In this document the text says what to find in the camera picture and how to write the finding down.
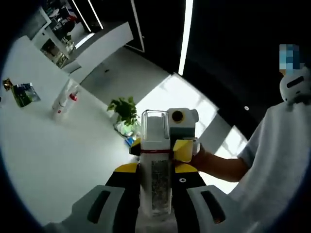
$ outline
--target white shirt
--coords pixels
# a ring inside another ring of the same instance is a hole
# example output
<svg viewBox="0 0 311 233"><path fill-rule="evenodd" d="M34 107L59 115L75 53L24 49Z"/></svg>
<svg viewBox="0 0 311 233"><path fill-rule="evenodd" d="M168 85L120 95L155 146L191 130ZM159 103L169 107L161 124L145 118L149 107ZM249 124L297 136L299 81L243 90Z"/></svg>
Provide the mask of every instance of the white shirt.
<svg viewBox="0 0 311 233"><path fill-rule="evenodd" d="M238 156L250 167L229 194L251 216L255 228L269 228L299 188L311 154L311 104L271 107Z"/></svg>

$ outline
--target black ceiling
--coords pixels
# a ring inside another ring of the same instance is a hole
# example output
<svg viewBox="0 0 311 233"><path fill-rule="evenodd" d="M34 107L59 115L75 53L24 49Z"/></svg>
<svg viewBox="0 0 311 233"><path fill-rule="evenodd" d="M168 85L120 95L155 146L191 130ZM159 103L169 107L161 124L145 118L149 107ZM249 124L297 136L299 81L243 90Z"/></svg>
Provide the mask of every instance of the black ceiling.
<svg viewBox="0 0 311 233"><path fill-rule="evenodd" d="M282 101L279 44L306 50L310 20L303 7L295 10L293 4L231 2L193 0L183 77L249 138L267 108ZM178 71L185 3L135 0L144 56L169 72Z"/></svg>

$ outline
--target green plant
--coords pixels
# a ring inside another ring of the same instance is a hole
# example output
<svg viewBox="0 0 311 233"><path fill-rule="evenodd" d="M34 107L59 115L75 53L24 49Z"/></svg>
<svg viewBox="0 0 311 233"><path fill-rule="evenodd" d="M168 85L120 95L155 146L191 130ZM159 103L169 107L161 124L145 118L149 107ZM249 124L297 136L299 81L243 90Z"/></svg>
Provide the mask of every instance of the green plant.
<svg viewBox="0 0 311 233"><path fill-rule="evenodd" d="M107 111L114 110L118 113L117 123L124 121L124 124L134 125L137 122L137 111L133 97L129 97L128 100L125 98L119 98L118 100L112 100L109 104Z"/></svg>

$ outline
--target white device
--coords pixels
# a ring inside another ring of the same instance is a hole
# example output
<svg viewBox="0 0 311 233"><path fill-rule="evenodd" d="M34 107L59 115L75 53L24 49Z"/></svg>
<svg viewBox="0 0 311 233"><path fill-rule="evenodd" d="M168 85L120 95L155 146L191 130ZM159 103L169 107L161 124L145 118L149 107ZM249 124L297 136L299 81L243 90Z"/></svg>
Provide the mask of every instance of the white device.
<svg viewBox="0 0 311 233"><path fill-rule="evenodd" d="M311 96L311 72L307 67L286 74L280 82L282 99L293 104L300 98Z"/></svg>

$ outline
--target potted plant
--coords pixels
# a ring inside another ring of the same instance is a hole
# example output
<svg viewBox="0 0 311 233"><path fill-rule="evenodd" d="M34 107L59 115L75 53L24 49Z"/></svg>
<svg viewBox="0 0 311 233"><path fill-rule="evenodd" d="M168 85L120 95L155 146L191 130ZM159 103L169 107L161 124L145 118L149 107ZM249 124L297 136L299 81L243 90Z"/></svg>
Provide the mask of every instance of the potted plant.
<svg viewBox="0 0 311 233"><path fill-rule="evenodd" d="M119 98L112 100L107 111L113 110L118 114L117 122L114 124L115 129L123 136L132 136L138 130L138 115L133 97Z"/></svg>

